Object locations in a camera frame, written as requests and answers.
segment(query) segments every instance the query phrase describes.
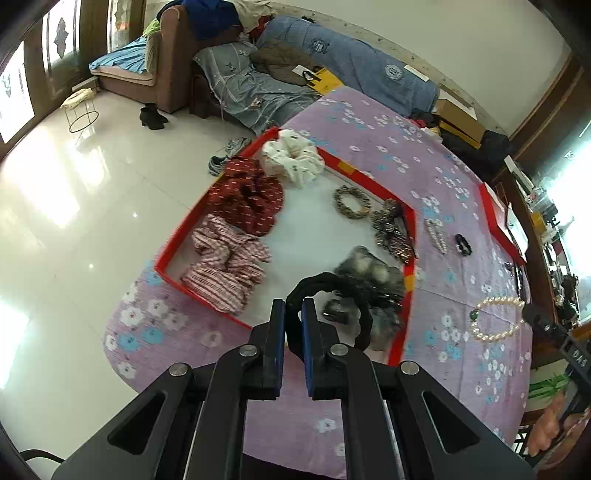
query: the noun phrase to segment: brown armchair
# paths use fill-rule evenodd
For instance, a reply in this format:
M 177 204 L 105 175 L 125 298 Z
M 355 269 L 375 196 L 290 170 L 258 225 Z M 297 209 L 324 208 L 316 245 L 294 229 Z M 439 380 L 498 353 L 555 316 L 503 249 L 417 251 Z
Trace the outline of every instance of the brown armchair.
M 162 40 L 158 73 L 155 83 L 152 80 L 153 85 L 140 84 L 113 75 L 95 75 L 99 77 L 99 83 L 105 90 L 141 103 L 155 102 L 161 110 L 172 113 L 189 103 L 191 64 L 194 55 L 202 48 L 236 41 L 242 27 L 236 25 L 215 38 L 197 41 L 189 27 L 187 11 L 178 5 L 164 11 L 160 18 L 160 28 Z

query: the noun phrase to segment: red box lid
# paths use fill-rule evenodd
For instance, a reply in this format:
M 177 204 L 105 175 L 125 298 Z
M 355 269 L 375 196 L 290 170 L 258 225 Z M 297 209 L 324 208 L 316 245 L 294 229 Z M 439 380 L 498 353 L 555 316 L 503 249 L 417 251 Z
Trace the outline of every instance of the red box lid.
M 481 183 L 478 187 L 480 198 L 486 215 L 486 223 L 492 236 L 499 242 L 501 247 L 518 265 L 525 265 L 525 252 L 521 254 L 519 249 L 511 240 L 511 234 L 506 226 L 506 208 L 496 198 L 494 193 L 489 191 L 490 187 L 486 183 Z

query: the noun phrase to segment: black hair tie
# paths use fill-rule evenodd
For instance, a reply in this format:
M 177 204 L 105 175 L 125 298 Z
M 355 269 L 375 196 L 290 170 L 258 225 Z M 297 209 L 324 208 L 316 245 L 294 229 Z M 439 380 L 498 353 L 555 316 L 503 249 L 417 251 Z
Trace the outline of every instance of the black hair tie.
M 469 257 L 470 255 L 472 255 L 472 247 L 463 235 L 456 235 L 456 248 L 457 251 L 461 253 L 463 257 Z
M 304 361 L 303 338 L 298 312 L 306 297 L 313 297 L 320 291 L 338 291 L 342 297 L 353 299 L 359 309 L 359 326 L 361 331 L 355 339 L 354 348 L 365 350 L 371 342 L 373 319 L 364 293 L 350 279 L 324 272 L 314 277 L 304 278 L 285 299 L 285 333 L 289 349 Z

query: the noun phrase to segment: pearl necklace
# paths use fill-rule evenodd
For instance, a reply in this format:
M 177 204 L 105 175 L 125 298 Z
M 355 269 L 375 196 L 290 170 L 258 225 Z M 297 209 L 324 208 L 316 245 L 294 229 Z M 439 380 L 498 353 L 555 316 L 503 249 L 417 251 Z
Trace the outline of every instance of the pearl necklace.
M 519 297 L 490 297 L 488 299 L 482 300 L 476 305 L 476 308 L 470 312 L 470 328 L 472 330 L 472 335 L 476 338 L 476 340 L 480 340 L 481 342 L 497 342 L 499 340 L 504 340 L 508 336 L 513 336 L 513 334 L 519 330 L 519 327 L 522 323 L 525 323 L 524 319 L 521 319 L 519 323 L 516 325 L 511 325 L 509 330 L 506 330 L 502 333 L 498 333 L 496 335 L 487 335 L 480 331 L 480 327 L 478 326 L 478 313 L 482 310 L 483 307 L 486 305 L 514 305 L 517 307 L 519 311 L 524 307 L 525 302 L 521 300 Z

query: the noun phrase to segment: paper label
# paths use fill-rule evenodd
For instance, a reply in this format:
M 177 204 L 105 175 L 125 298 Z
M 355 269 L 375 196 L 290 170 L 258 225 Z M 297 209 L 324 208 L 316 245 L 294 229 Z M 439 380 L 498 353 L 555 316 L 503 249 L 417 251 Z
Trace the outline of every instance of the paper label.
M 414 73 L 417 77 L 419 77 L 422 81 L 428 81 L 429 77 L 427 75 L 423 75 L 416 69 L 413 69 L 410 65 L 405 65 L 404 70 L 408 70 L 410 73 Z
M 310 72 L 310 73 L 314 73 L 310 69 L 307 69 L 306 67 L 304 67 L 302 65 L 298 65 L 296 68 L 294 68 L 292 70 L 292 72 L 297 73 L 300 77 L 303 77 L 304 76 L 303 75 L 304 71 Z

